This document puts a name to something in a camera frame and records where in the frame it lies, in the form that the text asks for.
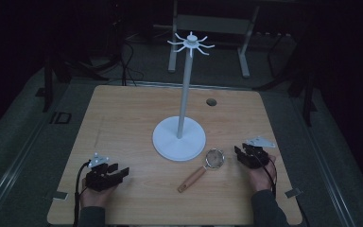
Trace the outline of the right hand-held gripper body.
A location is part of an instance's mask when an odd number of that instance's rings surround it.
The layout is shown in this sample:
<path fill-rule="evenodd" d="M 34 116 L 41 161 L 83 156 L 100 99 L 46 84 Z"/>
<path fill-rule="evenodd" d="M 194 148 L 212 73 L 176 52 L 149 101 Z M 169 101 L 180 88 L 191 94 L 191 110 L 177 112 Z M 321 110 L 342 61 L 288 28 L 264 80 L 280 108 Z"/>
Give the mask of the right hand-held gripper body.
<path fill-rule="evenodd" d="M 257 169 L 266 166 L 269 163 L 269 156 L 265 151 L 265 148 L 276 148 L 274 143 L 261 136 L 248 139 L 245 143 L 253 146 L 252 150 L 243 149 L 244 153 L 247 154 L 249 159 L 249 163 L 245 166 L 251 169 Z"/>

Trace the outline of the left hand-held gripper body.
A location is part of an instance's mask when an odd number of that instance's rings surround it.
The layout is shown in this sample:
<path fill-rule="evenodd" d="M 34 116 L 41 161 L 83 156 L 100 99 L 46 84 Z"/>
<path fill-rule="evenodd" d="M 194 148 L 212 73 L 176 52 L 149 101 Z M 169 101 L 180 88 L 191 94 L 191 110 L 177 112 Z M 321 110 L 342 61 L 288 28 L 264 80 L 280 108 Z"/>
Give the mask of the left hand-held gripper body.
<path fill-rule="evenodd" d="M 109 179 L 108 168 L 109 158 L 95 153 L 92 160 L 88 164 L 91 169 L 86 174 L 85 186 L 93 189 L 94 191 L 102 191 L 112 187 L 112 183 Z"/>

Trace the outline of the small strainer with wooden handle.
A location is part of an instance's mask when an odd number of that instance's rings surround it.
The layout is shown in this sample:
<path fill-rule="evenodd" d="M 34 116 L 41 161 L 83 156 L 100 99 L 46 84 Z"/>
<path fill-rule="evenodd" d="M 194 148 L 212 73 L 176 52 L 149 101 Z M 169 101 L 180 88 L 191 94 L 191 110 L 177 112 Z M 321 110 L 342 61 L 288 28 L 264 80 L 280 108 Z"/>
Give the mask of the small strainer with wooden handle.
<path fill-rule="evenodd" d="M 177 188 L 179 193 L 184 192 L 191 185 L 193 185 L 208 169 L 218 169 L 223 166 L 225 156 L 222 150 L 217 148 L 210 149 L 205 156 L 205 163 L 203 166 L 193 172 L 185 181 Z"/>

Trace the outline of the white hook stand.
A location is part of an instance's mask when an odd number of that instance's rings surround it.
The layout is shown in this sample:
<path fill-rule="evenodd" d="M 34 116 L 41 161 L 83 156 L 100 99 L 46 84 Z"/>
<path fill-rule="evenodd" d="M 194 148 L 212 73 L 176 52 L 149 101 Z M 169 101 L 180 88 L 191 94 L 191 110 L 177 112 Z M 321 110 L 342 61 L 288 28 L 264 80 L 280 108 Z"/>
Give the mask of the white hook stand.
<path fill-rule="evenodd" d="M 165 159 L 173 162 L 193 160 L 203 151 L 206 144 L 206 134 L 196 120 L 186 116 L 190 79 L 194 53 L 198 51 L 208 56 L 202 48 L 213 48 L 213 45 L 202 44 L 207 37 L 199 39 L 193 32 L 185 38 L 175 34 L 177 42 L 170 42 L 173 47 L 180 46 L 175 53 L 185 51 L 183 82 L 181 88 L 181 106 L 178 116 L 170 116 L 162 120 L 152 133 L 152 143 L 156 151 Z"/>

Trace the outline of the person's left hand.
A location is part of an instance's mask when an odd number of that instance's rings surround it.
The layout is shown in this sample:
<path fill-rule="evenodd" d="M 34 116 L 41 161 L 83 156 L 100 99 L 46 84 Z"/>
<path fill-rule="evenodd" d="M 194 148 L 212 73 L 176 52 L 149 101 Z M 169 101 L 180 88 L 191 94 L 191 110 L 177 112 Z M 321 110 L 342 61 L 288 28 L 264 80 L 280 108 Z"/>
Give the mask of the person's left hand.
<path fill-rule="evenodd" d="M 101 207 L 105 208 L 111 198 L 112 192 L 116 186 L 102 190 L 95 191 L 86 186 L 86 180 L 82 180 L 82 192 L 80 193 L 80 206 L 85 207 Z"/>

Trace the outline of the person's right hand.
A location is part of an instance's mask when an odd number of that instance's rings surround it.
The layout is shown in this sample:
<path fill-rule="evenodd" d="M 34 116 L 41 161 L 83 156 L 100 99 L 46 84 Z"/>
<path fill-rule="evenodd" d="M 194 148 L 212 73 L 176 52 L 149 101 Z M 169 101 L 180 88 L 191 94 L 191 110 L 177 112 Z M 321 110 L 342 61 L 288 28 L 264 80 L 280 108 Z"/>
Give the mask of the person's right hand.
<path fill-rule="evenodd" d="M 249 183 L 254 192 L 270 190 L 276 179 L 274 162 L 276 158 L 269 155 L 269 163 L 264 168 L 248 169 Z"/>

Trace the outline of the black tripod stand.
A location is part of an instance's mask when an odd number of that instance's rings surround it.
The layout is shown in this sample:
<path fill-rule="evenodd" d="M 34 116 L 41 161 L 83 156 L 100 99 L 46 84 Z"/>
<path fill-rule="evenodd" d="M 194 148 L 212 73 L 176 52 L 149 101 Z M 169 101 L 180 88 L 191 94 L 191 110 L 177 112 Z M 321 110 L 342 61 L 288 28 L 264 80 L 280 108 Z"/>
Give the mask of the black tripod stand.
<path fill-rule="evenodd" d="M 311 112 L 314 110 L 312 95 L 315 87 L 315 78 L 320 66 L 320 53 L 316 36 L 304 32 L 297 41 L 291 57 L 277 77 L 264 85 L 254 87 L 254 91 L 266 91 L 277 85 L 290 81 L 287 92 L 290 97 L 298 97 L 304 93 L 302 105 L 302 118 L 308 127 L 312 126 Z"/>
<path fill-rule="evenodd" d="M 43 112 L 53 104 L 53 75 L 58 82 L 69 83 L 75 69 L 85 78 L 107 80 L 99 73 L 120 62 L 121 46 L 116 23 L 94 25 L 76 19 L 52 31 L 44 54 L 43 87 L 36 94 L 43 98 Z"/>

